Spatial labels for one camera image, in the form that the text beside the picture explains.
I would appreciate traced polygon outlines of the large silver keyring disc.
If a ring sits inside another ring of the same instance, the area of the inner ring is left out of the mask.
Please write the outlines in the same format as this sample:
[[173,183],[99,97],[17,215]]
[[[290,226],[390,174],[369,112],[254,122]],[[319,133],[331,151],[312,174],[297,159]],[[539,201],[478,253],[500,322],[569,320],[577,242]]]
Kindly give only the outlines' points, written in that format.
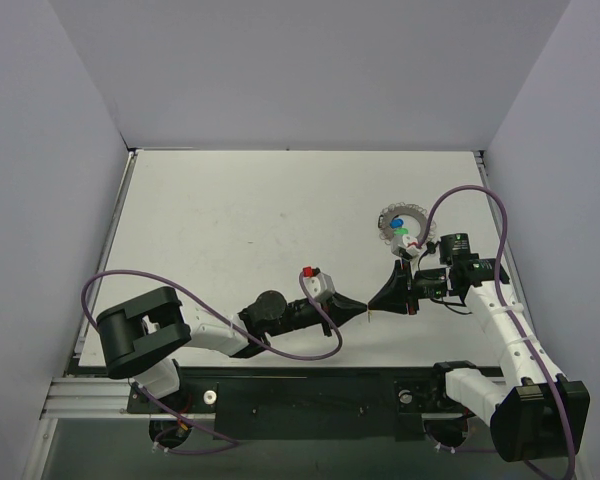
[[394,218],[401,218],[404,224],[400,228],[406,228],[409,235],[415,236],[419,241],[427,243],[434,241],[437,237],[434,221],[431,221],[427,235],[424,235],[429,221],[429,212],[425,208],[414,203],[398,202],[382,209],[378,216],[379,237],[386,244],[389,244],[394,236],[395,229],[390,227],[390,222]]

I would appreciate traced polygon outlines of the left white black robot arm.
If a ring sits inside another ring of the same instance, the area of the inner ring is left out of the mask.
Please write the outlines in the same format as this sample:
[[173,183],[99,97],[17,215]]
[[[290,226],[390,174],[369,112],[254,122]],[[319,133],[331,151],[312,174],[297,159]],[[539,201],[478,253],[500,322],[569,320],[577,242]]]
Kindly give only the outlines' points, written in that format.
[[333,333],[367,311],[367,306],[332,289],[311,287],[308,298],[286,301],[274,290],[230,318],[228,326],[210,323],[211,314],[196,312],[193,325],[185,322],[182,302],[172,287],[160,287],[111,307],[96,319],[107,374],[132,379],[150,393],[161,410],[180,408],[186,388],[176,361],[181,347],[210,350],[229,358],[250,359],[271,346],[270,339],[319,325]]

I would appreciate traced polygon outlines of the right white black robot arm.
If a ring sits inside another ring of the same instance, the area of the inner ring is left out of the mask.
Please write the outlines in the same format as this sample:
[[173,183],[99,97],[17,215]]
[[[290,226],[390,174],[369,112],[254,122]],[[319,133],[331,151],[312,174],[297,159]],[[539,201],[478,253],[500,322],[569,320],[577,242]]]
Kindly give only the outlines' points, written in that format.
[[429,402],[439,409],[468,409],[488,425],[496,452],[507,462],[577,453],[589,392],[549,359],[504,268],[472,252],[465,233],[442,238],[441,265],[429,270],[418,269],[423,251],[404,229],[394,233],[390,247],[397,257],[393,271],[369,309],[414,315],[423,300],[459,298],[488,340],[504,377],[505,383],[498,385],[469,361],[438,362],[426,386]]

